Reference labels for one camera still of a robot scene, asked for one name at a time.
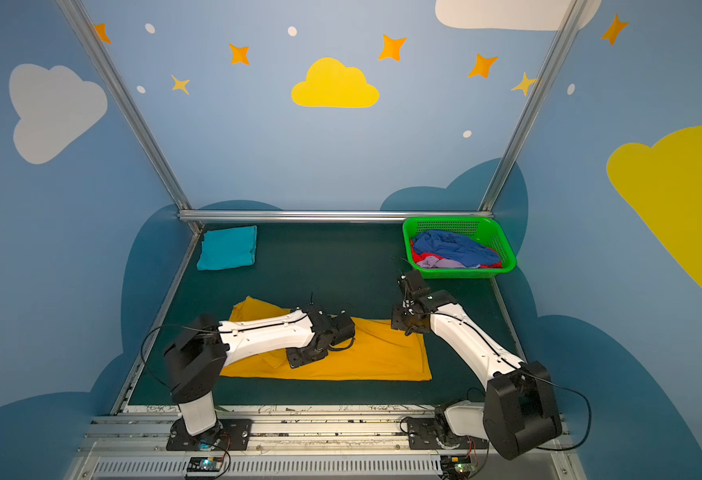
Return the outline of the yellow printed t-shirt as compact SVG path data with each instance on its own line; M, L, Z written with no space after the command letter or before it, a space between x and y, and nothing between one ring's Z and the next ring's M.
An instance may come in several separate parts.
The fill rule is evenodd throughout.
M432 378L420 334L405 335L388 321L353 319L354 345L293 369L285 350L251 356L222 368L222 377L307 381L428 381Z

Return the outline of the green plastic laundry basket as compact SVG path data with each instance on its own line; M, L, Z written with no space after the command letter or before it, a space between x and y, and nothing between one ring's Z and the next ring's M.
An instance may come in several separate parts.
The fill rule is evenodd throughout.
M428 230L442 230L465 235L495 250L501 258L499 269L423 269L412 258L410 240ZM404 221L402 232L406 258L426 279L479 279L508 273L516 267L516 257L500 225L486 217L414 217Z

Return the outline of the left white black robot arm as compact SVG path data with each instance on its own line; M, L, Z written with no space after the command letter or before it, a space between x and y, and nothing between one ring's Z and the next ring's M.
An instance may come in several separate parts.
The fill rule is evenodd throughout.
M213 390L224 367L256 355L283 350L296 369L353 346L354 321L346 312L330 315L316 305L253 321L197 317L163 352L166 388L180 409L171 435L210 445L221 431Z

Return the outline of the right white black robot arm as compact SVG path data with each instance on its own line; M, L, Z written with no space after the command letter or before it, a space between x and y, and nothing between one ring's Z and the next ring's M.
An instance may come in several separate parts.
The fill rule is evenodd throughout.
M445 290L431 289L413 270L397 279L402 300L392 308L392 328L405 334L433 333L449 345L470 368L484 390L482 402L463 400L447 406L439 419L458 437L486 440L506 460L531 450L568 452L591 436L593 408L582 393L552 381L544 365L527 362L487 334L464 307ZM587 420L583 438L563 447L547 442L564 430L555 391L579 396Z

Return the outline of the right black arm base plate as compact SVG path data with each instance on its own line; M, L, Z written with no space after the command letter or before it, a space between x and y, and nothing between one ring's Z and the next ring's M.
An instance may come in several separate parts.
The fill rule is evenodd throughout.
M489 447L486 439L455 434L441 417L404 417L399 428L406 435L411 450L469 450Z

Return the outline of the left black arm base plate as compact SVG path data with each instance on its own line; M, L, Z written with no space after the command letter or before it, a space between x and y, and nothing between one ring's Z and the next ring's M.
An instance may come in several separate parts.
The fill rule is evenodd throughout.
M244 451L247 449L253 421L222 419L209 430L191 435L183 418L175 421L166 444L167 451Z

